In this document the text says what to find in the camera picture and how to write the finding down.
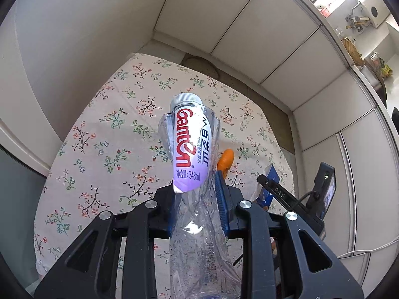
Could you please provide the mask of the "crushed clear plastic bottle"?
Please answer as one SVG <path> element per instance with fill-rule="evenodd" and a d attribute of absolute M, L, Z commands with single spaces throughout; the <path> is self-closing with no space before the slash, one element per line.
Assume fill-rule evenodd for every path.
<path fill-rule="evenodd" d="M 173 164 L 172 298 L 238 298 L 215 187 L 220 121 L 199 96 L 173 97 L 158 133 Z"/>

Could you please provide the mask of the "blue white milk carton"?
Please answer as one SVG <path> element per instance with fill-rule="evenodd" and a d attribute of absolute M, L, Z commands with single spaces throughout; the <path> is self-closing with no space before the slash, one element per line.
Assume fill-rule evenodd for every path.
<path fill-rule="evenodd" d="M 275 182 L 279 183 L 279 181 L 280 177 L 273 164 L 268 165 L 264 173 L 257 177 L 258 185 L 254 195 L 255 203 L 266 211 L 271 207 L 274 198 L 271 188 Z"/>

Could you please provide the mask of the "floral tablecloth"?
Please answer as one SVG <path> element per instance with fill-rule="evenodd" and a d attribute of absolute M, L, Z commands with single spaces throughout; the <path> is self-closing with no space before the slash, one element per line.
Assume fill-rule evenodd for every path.
<path fill-rule="evenodd" d="M 154 236 L 154 196 L 173 177 L 158 125 L 184 92 L 220 121 L 216 171 L 226 149 L 235 153 L 226 185 L 254 200 L 257 177 L 273 164 L 293 189 L 259 106 L 214 78 L 136 53 L 95 94 L 50 169 L 34 221 L 36 298 L 172 298 L 170 236 Z"/>

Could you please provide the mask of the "wicker basket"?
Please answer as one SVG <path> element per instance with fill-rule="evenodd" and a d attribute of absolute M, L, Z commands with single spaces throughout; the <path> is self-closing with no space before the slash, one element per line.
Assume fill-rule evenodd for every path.
<path fill-rule="evenodd" d="M 354 64 L 356 66 L 363 67 L 365 65 L 365 62 L 362 59 L 360 53 L 358 52 L 358 50 L 357 50 L 356 46 L 353 44 L 353 42 L 347 37 L 343 37 L 341 39 L 341 41 L 342 41 L 342 44 L 345 47 L 346 51 L 352 58 Z"/>

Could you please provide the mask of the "white wall water heater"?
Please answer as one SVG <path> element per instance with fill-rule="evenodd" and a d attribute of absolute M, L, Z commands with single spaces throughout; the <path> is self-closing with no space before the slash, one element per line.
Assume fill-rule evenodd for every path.
<path fill-rule="evenodd" d="M 378 28 L 390 15 L 384 0 L 357 0 L 363 8 L 363 14 L 370 18 L 374 28 Z"/>

